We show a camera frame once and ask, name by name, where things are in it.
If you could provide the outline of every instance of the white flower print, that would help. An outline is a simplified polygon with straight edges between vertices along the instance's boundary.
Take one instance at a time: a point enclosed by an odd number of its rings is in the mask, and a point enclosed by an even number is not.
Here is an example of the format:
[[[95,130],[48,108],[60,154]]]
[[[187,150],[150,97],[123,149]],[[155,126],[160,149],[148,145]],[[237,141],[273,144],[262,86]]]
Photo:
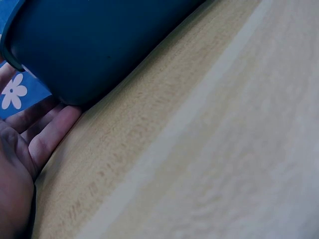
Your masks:
[[[23,74],[18,74],[14,80],[10,80],[5,89],[2,91],[4,99],[2,101],[2,108],[6,110],[9,105],[13,106],[19,110],[21,109],[21,100],[19,97],[25,96],[28,92],[25,86],[21,86],[20,83],[23,80]]]

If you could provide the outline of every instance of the blue tray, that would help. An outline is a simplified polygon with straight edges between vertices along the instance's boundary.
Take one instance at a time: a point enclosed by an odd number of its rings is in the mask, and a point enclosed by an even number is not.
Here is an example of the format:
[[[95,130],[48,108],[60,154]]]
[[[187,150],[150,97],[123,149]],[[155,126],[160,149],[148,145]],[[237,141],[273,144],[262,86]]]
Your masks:
[[[18,0],[0,0],[0,33],[2,33],[4,25],[17,2]],[[10,93],[9,88],[15,88],[15,91]],[[17,73],[7,89],[0,94],[0,118],[4,119],[22,111],[49,95],[50,92],[30,74],[27,72]]]

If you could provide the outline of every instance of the wood grain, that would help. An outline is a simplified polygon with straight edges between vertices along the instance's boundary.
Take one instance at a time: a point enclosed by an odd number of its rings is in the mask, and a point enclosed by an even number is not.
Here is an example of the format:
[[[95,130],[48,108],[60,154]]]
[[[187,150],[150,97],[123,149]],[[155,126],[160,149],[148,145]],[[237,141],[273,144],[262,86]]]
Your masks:
[[[319,238],[319,1],[208,0],[85,113],[34,238]]]

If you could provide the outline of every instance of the plastic rim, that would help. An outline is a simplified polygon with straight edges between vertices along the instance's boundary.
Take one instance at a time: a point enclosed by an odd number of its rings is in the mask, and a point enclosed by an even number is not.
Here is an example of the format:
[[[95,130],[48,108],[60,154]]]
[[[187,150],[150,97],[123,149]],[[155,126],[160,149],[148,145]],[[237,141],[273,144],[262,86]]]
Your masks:
[[[0,53],[2,55],[2,57],[5,59],[5,61],[7,63],[9,63],[12,67],[14,67],[16,70],[23,72],[25,71],[24,68],[22,67],[22,65],[20,63],[18,63],[18,61],[16,60],[16,58],[10,53],[10,51],[8,50],[8,48],[6,47],[6,36],[7,33],[9,32],[10,26],[15,18],[15,16],[17,15],[17,13],[20,11],[22,5],[24,4],[25,0],[19,0],[17,2],[17,4],[15,5],[14,9],[12,10],[5,26],[3,29],[3,33],[1,36],[1,41],[0,41]]]

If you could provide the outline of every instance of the blue flower pot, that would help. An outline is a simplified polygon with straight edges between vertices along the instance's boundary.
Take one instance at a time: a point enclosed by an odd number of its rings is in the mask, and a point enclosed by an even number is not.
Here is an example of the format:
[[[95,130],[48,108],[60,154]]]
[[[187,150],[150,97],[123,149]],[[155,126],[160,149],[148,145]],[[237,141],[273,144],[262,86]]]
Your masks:
[[[204,0],[20,0],[0,51],[68,105],[114,88]]]

